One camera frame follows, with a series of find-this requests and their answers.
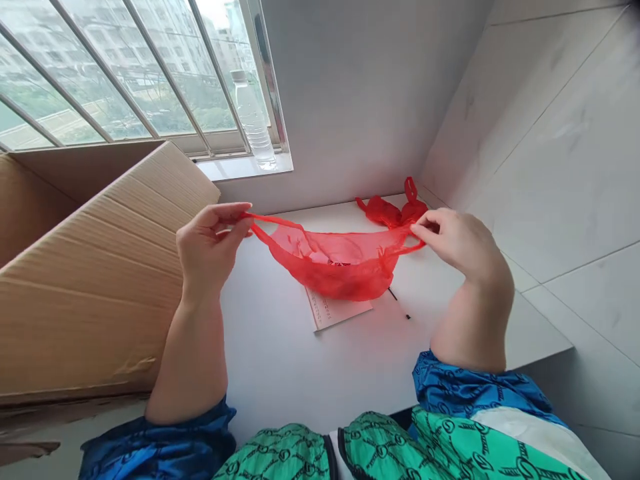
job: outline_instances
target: wrist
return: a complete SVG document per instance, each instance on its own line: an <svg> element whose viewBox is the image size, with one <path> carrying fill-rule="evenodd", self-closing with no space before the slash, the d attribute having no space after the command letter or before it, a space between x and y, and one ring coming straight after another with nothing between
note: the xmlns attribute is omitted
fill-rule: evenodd
<svg viewBox="0 0 640 480"><path fill-rule="evenodd" d="M210 285L190 281L185 278L182 285L182 300L185 305L195 306L220 302L221 290Z"/></svg>
<svg viewBox="0 0 640 480"><path fill-rule="evenodd" d="M501 256L491 268L485 268L481 274L467 276L467 282L477 290L488 294L514 296L515 285L511 270L504 257Z"/></svg>

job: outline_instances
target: cardboard flap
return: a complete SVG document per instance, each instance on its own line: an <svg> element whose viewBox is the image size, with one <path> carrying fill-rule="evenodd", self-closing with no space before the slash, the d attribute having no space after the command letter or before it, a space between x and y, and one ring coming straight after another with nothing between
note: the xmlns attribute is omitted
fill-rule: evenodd
<svg viewBox="0 0 640 480"><path fill-rule="evenodd" d="M8 155L0 156L0 268L78 206Z"/></svg>

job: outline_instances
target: glass pane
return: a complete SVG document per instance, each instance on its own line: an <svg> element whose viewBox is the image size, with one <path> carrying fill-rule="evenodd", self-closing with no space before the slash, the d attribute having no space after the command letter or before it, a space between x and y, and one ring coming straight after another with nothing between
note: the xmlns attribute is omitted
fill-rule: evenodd
<svg viewBox="0 0 640 480"><path fill-rule="evenodd" d="M108 134L150 136L47 0L0 0L0 7L9 30Z"/></svg>
<svg viewBox="0 0 640 480"><path fill-rule="evenodd" d="M129 12L120 0L62 0L73 20L160 135L195 133L167 79L153 59ZM167 18L177 21L167 5L182 0L155 0Z"/></svg>
<svg viewBox="0 0 640 480"><path fill-rule="evenodd" d="M269 121L247 28L240 10L240 2L238 0L197 0L196 3L207 27L215 56L222 67L225 84L231 92L233 102L235 103L233 94L235 87L230 72L244 70L247 72L249 84L253 86L255 97L262 106L265 119Z"/></svg>
<svg viewBox="0 0 640 480"><path fill-rule="evenodd" d="M133 3L202 130L235 129L186 0L133 0Z"/></svg>
<svg viewBox="0 0 640 480"><path fill-rule="evenodd" d="M4 103L0 103L0 141L12 150L30 150L53 146L49 140L25 123Z"/></svg>
<svg viewBox="0 0 640 480"><path fill-rule="evenodd" d="M62 143L104 141L4 37L0 37L0 75L3 79L0 91Z"/></svg>

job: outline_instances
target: window sill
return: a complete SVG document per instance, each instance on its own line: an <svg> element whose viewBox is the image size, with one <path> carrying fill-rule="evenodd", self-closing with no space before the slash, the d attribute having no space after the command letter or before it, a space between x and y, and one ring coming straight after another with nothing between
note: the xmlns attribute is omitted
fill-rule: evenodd
<svg viewBox="0 0 640 480"><path fill-rule="evenodd" d="M276 153L275 165L265 169L254 157L236 157L228 160L199 161L196 165L211 181L226 181L250 177L264 177L293 171L290 153Z"/></svg>

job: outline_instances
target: blue jacket sleeve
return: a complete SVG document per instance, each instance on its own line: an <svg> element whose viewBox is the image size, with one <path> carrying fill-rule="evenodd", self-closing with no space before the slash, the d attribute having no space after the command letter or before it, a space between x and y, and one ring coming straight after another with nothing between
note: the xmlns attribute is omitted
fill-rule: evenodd
<svg viewBox="0 0 640 480"><path fill-rule="evenodd" d="M210 480L235 451L228 429L235 413L225 397L176 425L154 425L144 417L127 422L82 445L79 478Z"/></svg>

